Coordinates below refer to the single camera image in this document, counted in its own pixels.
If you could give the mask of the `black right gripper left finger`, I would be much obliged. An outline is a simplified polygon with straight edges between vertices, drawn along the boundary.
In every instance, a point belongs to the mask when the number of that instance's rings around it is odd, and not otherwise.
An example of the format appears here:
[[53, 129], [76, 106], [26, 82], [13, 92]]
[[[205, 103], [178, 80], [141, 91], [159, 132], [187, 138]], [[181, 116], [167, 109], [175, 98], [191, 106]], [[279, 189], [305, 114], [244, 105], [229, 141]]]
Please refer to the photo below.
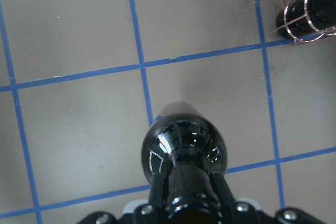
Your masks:
[[163, 173], [154, 173], [151, 178], [151, 189], [149, 194], [149, 204], [162, 208], [164, 205], [165, 175]]

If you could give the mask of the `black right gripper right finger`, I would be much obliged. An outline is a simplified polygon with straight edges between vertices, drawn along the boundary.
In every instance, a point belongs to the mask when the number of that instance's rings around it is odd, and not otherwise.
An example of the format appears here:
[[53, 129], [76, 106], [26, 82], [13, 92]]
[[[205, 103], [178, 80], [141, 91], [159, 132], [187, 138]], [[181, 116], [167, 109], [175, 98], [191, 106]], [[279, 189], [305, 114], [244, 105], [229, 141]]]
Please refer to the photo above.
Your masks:
[[222, 173], [211, 173], [211, 183], [222, 206], [229, 206], [235, 202], [235, 198]]

